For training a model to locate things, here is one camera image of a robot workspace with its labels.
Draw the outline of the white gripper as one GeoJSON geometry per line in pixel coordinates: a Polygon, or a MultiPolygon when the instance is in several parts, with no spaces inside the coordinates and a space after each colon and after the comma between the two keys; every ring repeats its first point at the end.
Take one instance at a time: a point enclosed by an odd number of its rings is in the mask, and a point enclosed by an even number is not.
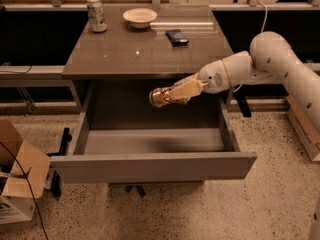
{"type": "Polygon", "coordinates": [[[230,81],[222,60],[207,64],[200,71],[174,83],[169,91],[173,100],[199,96],[202,91],[216,94],[230,88],[230,81]]]}

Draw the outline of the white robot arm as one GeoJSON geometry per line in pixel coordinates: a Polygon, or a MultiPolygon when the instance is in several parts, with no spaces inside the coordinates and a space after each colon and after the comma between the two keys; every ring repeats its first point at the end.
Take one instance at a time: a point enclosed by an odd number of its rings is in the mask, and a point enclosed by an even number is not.
{"type": "Polygon", "coordinates": [[[270,76],[280,81],[311,129],[320,133],[320,76],[299,60],[281,35],[271,31],[254,37],[248,51],[210,63],[178,81],[169,97],[180,100],[203,92],[219,93],[240,84],[255,85],[270,76]]]}

